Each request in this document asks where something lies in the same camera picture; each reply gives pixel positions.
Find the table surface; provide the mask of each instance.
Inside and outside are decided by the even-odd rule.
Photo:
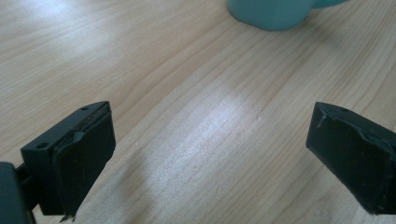
[[[108,100],[117,148],[76,223],[395,223],[304,145],[317,101],[396,131],[395,11],[353,0],[266,32],[225,0],[3,0],[0,160]]]

